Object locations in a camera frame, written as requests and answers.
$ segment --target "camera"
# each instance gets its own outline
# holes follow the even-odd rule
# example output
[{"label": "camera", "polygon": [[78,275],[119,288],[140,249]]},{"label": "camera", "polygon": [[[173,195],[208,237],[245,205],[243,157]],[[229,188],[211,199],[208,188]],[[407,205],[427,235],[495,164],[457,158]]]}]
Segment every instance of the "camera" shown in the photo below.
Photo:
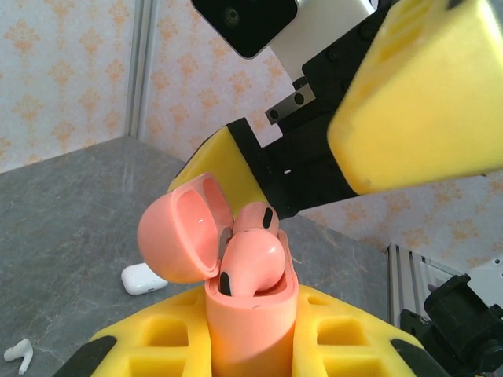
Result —
[{"label": "camera", "polygon": [[191,0],[196,11],[243,58],[265,49],[308,0]]}]

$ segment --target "wall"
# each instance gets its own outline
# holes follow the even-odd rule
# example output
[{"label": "wall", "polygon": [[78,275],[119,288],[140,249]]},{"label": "wall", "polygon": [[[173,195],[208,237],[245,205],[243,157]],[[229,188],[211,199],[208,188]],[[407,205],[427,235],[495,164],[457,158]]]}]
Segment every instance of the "wall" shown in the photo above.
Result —
[{"label": "wall", "polygon": [[0,172],[124,135],[134,0],[0,2]]},{"label": "wall", "polygon": [[[246,116],[262,143],[277,136],[263,112],[292,92],[266,50],[242,60],[192,9],[158,2],[141,139],[181,159],[228,122]],[[466,270],[503,253],[503,174],[367,196],[306,211],[378,248],[395,242]]]}]

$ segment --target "yellow foam holder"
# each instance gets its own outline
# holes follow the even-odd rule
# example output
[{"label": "yellow foam holder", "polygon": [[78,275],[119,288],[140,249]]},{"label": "yellow foam holder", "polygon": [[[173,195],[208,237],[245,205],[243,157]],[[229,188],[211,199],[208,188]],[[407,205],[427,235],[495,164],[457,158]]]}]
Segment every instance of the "yellow foam holder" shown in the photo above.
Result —
[{"label": "yellow foam holder", "polygon": [[225,126],[206,142],[171,182],[169,191],[204,174],[212,173],[229,201],[234,217],[252,202],[267,202],[255,176]]},{"label": "yellow foam holder", "polygon": [[401,0],[391,8],[328,131],[357,193],[503,168],[495,3]]},{"label": "yellow foam holder", "polygon": [[[212,376],[204,287],[143,309],[99,331],[90,341],[107,336],[116,338],[116,344],[93,377]],[[392,339],[422,350],[412,335],[300,286],[292,376],[415,376],[391,345]]]}]

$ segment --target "robotic arm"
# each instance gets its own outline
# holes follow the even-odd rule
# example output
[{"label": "robotic arm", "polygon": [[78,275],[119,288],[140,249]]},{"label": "robotic arm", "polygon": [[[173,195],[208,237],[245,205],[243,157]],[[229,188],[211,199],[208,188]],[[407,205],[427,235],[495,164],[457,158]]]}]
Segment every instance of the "robotic arm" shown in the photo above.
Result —
[{"label": "robotic arm", "polygon": [[357,195],[503,167],[499,0],[193,0],[251,59],[270,45],[294,92],[201,145],[170,189],[212,172],[234,214],[267,201],[287,218]]}]

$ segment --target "white earbud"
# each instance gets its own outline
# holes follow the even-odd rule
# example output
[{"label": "white earbud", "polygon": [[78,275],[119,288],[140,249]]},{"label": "white earbud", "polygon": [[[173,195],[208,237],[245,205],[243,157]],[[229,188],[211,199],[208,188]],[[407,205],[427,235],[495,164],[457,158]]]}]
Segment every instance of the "white earbud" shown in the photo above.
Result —
[{"label": "white earbud", "polygon": [[23,357],[23,362],[19,368],[19,374],[23,375],[30,365],[31,358],[33,357],[33,348],[28,339],[23,339],[17,343],[14,347],[9,348],[3,354],[3,358],[6,361],[12,361]]}]

